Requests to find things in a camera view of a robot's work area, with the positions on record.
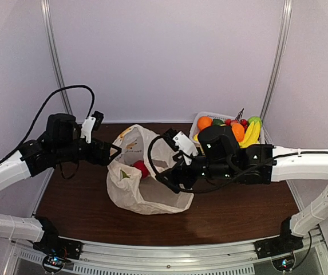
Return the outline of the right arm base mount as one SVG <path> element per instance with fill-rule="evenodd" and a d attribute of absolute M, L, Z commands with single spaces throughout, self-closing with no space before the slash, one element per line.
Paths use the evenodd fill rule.
<path fill-rule="evenodd" d="M 258 259 L 271 258 L 273 267 L 279 272 L 289 272 L 296 264 L 294 252 L 303 248 L 303 239 L 299 237 L 262 239 L 254 242 Z"/>

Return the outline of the yellow banana bunch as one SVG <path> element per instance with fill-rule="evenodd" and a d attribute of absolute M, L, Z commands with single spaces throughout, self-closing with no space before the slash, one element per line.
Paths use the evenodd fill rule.
<path fill-rule="evenodd" d="M 254 144 L 259 144 L 260 132 L 262 129 L 261 122 L 252 121 L 245 133 L 244 139 L 239 143 L 241 148 L 247 148 Z"/>

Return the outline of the green apple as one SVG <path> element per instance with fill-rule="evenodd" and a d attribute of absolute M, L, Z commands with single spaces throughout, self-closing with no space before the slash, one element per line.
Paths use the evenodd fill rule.
<path fill-rule="evenodd" d="M 256 123 L 256 122 L 260 122 L 260 124 L 262 125 L 262 119 L 259 116 L 252 116 L 248 119 L 248 123 L 251 124 L 252 122 Z"/>

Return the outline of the beige plastic bag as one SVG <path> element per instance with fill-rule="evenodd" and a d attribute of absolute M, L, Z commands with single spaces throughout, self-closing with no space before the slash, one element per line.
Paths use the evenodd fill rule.
<path fill-rule="evenodd" d="M 122 153 L 108 166 L 106 187 L 111 201 L 125 210 L 141 215 L 176 214 L 188 210 L 193 194 L 175 194 L 155 179 L 149 166 L 148 146 L 158 134 L 139 124 L 124 130 L 113 142 Z M 141 172 L 132 165 L 143 160 L 149 176 L 141 178 Z"/>

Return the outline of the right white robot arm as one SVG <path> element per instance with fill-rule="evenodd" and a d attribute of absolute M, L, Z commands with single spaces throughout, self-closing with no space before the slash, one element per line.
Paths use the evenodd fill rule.
<path fill-rule="evenodd" d="M 213 125 L 199 133 L 201 149 L 182 132 L 169 129 L 163 139 L 176 152 L 173 167 L 159 172 L 149 164 L 160 183 L 173 192 L 190 193 L 199 178 L 224 179 L 225 184 L 270 184 L 284 180 L 328 180 L 328 149 L 304 150 L 252 144 L 241 146 L 230 126 Z M 314 226 L 328 217 L 328 185 L 317 199 L 282 222 L 274 248 L 285 253 Z"/>

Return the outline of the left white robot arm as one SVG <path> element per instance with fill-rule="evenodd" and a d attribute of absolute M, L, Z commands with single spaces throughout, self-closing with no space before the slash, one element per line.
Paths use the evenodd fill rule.
<path fill-rule="evenodd" d="M 22 142 L 4 161 L 0 161 L 0 191 L 32 178 L 63 163 L 108 166 L 121 153 L 121 148 L 93 138 L 103 114 L 95 112 L 82 125 L 73 115 L 50 115 L 45 132 L 36 140 Z M 58 254 L 63 243 L 58 232 L 46 218 L 21 218 L 0 214 L 0 238 L 40 242 L 50 254 Z"/>

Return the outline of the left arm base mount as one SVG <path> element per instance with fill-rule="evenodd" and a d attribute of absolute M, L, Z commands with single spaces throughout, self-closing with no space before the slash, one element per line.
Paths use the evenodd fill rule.
<path fill-rule="evenodd" d="M 73 260 L 79 260 L 82 242 L 61 238 L 55 234 L 44 235 L 39 242 L 31 242 L 33 249 L 43 252 L 42 267 L 47 274 L 56 274 Z"/>

